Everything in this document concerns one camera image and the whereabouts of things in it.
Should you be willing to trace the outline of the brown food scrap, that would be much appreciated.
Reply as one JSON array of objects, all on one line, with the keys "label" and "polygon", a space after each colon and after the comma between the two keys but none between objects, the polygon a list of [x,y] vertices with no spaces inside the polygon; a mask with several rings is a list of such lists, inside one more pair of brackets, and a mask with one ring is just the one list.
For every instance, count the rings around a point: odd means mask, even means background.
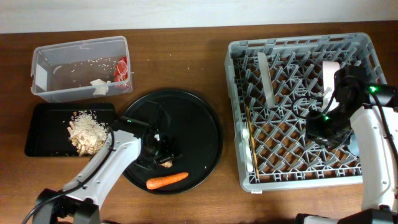
[{"label": "brown food scrap", "polygon": [[160,164],[162,167],[171,168],[173,166],[172,160]]}]

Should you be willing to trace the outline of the light blue plastic cup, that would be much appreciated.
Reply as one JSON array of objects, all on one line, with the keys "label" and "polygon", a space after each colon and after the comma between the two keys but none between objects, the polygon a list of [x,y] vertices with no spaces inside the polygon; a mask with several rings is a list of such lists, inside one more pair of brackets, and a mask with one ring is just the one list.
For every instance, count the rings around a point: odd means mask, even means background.
[{"label": "light blue plastic cup", "polygon": [[356,157],[359,157],[359,147],[355,134],[352,134],[350,136],[349,144],[347,145],[347,147],[350,153],[352,153]]}]

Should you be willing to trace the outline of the orange carrot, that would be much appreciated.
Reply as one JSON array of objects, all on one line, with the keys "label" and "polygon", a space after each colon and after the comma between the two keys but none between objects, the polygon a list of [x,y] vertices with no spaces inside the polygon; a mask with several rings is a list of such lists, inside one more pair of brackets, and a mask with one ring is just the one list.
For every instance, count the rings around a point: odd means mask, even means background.
[{"label": "orange carrot", "polygon": [[188,172],[181,172],[174,175],[152,178],[147,180],[146,187],[149,190],[159,189],[161,187],[180,182],[181,180],[186,179],[188,176]]}]

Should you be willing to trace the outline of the grey plate with food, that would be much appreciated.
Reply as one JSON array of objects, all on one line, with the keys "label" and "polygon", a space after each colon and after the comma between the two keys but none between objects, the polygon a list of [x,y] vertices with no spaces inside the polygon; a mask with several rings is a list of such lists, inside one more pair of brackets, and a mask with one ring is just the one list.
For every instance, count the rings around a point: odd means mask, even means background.
[{"label": "grey plate with food", "polygon": [[257,53],[259,70],[261,74],[261,81],[263,85],[264,95],[266,97],[266,103],[268,108],[273,108],[275,106],[275,98],[271,80],[271,74],[269,70],[269,65],[267,62],[267,57],[265,53]]}]

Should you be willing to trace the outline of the red snack wrapper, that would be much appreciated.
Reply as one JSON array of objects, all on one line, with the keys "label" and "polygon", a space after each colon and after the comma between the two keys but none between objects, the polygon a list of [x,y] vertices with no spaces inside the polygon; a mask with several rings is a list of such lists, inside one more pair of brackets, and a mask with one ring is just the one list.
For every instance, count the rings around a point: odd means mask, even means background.
[{"label": "red snack wrapper", "polygon": [[119,59],[117,65],[115,66],[113,76],[115,82],[123,82],[129,78],[127,57],[122,57]]}]

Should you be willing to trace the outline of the wooden chopstick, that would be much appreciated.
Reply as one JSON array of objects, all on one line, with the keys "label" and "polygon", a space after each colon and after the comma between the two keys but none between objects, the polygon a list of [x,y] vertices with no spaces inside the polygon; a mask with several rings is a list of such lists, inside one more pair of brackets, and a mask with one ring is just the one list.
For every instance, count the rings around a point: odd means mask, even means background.
[{"label": "wooden chopstick", "polygon": [[258,164],[257,164],[257,154],[256,154],[256,149],[255,149],[253,128],[252,128],[252,122],[251,122],[251,112],[250,112],[248,106],[246,106],[245,109],[246,109],[246,117],[247,117],[248,126],[249,126],[248,127],[249,128],[249,139],[250,139],[252,158],[253,158],[253,163],[254,163],[254,170],[256,173],[256,177],[259,180],[259,169],[258,169]]}]

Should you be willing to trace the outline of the white plastic fork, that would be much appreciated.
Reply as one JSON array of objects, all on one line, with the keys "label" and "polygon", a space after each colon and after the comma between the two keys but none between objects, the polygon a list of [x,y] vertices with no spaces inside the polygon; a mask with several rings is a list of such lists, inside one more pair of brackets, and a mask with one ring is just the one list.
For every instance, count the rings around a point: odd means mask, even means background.
[{"label": "white plastic fork", "polygon": [[247,122],[243,122],[242,138],[243,138],[243,142],[244,142],[246,169],[248,172],[253,172],[254,166],[253,166],[253,162],[252,162],[252,155],[251,155],[251,150],[250,150],[250,145],[249,145],[249,128],[248,128]]}]

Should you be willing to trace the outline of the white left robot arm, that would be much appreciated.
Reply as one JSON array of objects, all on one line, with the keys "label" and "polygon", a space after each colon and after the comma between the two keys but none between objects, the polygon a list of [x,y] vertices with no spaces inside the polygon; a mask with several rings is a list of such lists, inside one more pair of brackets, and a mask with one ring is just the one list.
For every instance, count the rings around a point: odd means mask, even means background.
[{"label": "white left robot arm", "polygon": [[100,223],[100,208],[126,168],[137,159],[149,168],[172,159],[167,146],[170,123],[167,115],[114,121],[104,146],[83,170],[58,192],[43,190],[24,221],[58,223],[70,215],[74,223]]}]

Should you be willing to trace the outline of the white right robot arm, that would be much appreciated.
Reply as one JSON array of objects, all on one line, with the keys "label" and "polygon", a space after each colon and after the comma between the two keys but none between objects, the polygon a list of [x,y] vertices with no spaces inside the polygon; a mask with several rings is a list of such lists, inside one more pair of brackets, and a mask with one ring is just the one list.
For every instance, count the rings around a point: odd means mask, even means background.
[{"label": "white right robot arm", "polygon": [[311,110],[306,137],[324,146],[356,138],[363,176],[360,212],[338,223],[397,223],[397,89],[361,81],[341,81],[331,101],[336,108]]}]

